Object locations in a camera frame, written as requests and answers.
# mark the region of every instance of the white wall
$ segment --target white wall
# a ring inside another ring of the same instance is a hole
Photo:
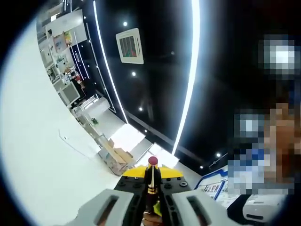
[[[131,155],[135,159],[135,161],[143,155],[150,147],[152,146],[152,143],[147,140],[143,139],[139,144],[137,144],[136,147],[134,147],[131,151]]]
[[[37,225],[64,224],[82,204],[113,188],[119,177],[97,158],[95,142],[52,86],[35,21],[11,54],[0,95],[2,172],[16,201]]]
[[[76,10],[72,13],[68,13],[62,17],[57,18],[56,20],[47,24],[45,27],[47,31],[51,29],[52,35],[53,37],[55,37],[81,24],[83,25],[82,10]]]
[[[70,30],[70,34],[72,36],[72,46],[76,45],[76,43],[80,43],[82,41],[87,40],[87,34],[84,24],[80,24],[79,26],[72,28]]]
[[[202,178],[201,175],[196,173],[195,171],[192,171],[188,167],[184,166],[182,163],[178,162],[174,169],[179,170],[180,172],[183,173],[185,180],[187,181],[188,185],[190,188],[193,190],[199,180]]]
[[[63,4],[64,3],[60,3],[57,6],[54,6],[53,8],[47,10],[48,16],[51,17],[57,13],[61,13],[63,10]]]
[[[108,139],[125,124],[109,109],[96,117],[96,119],[99,123],[95,126],[96,131],[102,132]]]
[[[62,56],[63,56],[63,55],[65,55],[66,60],[68,61],[68,66],[69,66],[69,67],[75,66],[75,62],[73,61],[73,58],[72,58],[72,55],[71,55],[71,50],[70,50],[70,48],[67,48],[67,49],[63,52]]]
[[[46,49],[46,48],[48,48],[48,41],[47,41],[47,39],[45,39],[43,42],[41,42],[39,44],[39,48],[40,49]]]
[[[108,100],[104,97],[98,99],[95,103],[93,103],[88,109],[85,110],[85,113],[90,116],[90,118],[98,118],[101,119],[101,115],[107,111],[110,107]]]

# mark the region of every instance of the ceiling light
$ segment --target ceiling light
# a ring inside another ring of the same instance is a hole
[[[179,130],[177,136],[175,138],[174,147],[172,151],[172,155],[174,155],[177,147],[179,145],[179,141],[183,132],[184,124],[186,121],[189,104],[192,96],[194,80],[196,77],[196,70],[198,65],[198,49],[200,43],[200,12],[199,12],[199,1],[191,0],[192,6],[192,50],[191,50],[191,62],[190,62],[190,72],[189,72],[189,80],[186,92],[186,98],[183,108],[183,113],[180,121]]]
[[[120,106],[121,112],[122,112],[122,114],[123,114],[123,117],[124,117],[126,123],[128,124],[128,120],[127,120],[127,117],[126,117],[126,113],[124,112],[123,107],[122,107],[122,104],[121,104],[121,101],[120,101],[120,99],[119,99],[119,96],[118,96],[118,93],[117,93],[117,90],[116,90],[116,87],[115,87],[115,84],[114,84],[114,81],[113,81],[113,77],[112,77],[112,75],[111,75],[111,71],[110,71],[110,68],[109,68],[109,64],[108,64],[108,61],[107,61],[107,57],[106,57],[106,54],[105,54],[105,51],[104,51],[103,40],[102,40],[102,37],[101,37],[101,35],[100,35],[100,28],[99,28],[99,23],[98,23],[98,17],[97,17],[97,11],[96,11],[96,1],[95,1],[95,0],[93,1],[93,8],[94,8],[94,16],[95,16],[95,22],[96,22],[96,28],[97,28],[98,39],[99,39],[99,43],[100,43],[100,45],[101,45],[101,49],[102,49],[102,52],[103,52],[104,62],[105,62],[105,65],[106,65],[106,67],[107,67],[108,74],[109,74],[109,77],[110,77],[110,80],[111,80],[111,84],[112,84],[114,93],[115,93],[115,95],[116,95],[116,99],[117,99],[117,101],[118,101],[118,104],[119,104],[119,106]]]
[[[276,64],[288,64],[290,62],[290,51],[288,50],[288,46],[276,46],[275,55]]]

